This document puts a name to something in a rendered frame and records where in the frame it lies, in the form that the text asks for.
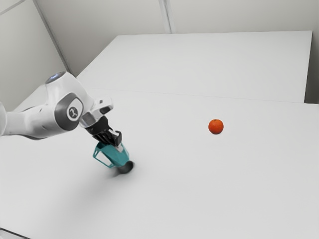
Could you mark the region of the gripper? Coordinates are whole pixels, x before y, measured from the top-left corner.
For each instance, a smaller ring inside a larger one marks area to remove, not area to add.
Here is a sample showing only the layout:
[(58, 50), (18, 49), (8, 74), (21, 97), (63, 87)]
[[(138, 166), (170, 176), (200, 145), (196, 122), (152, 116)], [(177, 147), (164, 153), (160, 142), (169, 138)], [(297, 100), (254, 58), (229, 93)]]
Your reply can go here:
[(122, 145), (122, 133), (118, 130), (113, 130), (109, 124), (108, 119), (102, 116), (96, 123), (85, 128), (96, 140), (105, 145), (118, 145), (115, 149), (118, 152), (124, 150)]

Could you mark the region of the orange fruit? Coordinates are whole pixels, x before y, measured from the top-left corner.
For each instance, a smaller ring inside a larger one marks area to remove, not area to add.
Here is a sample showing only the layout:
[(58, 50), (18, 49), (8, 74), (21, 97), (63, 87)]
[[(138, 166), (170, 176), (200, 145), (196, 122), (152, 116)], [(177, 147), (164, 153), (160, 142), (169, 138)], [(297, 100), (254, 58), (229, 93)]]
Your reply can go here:
[(212, 119), (208, 124), (208, 129), (212, 134), (220, 134), (224, 129), (224, 124), (220, 119)]

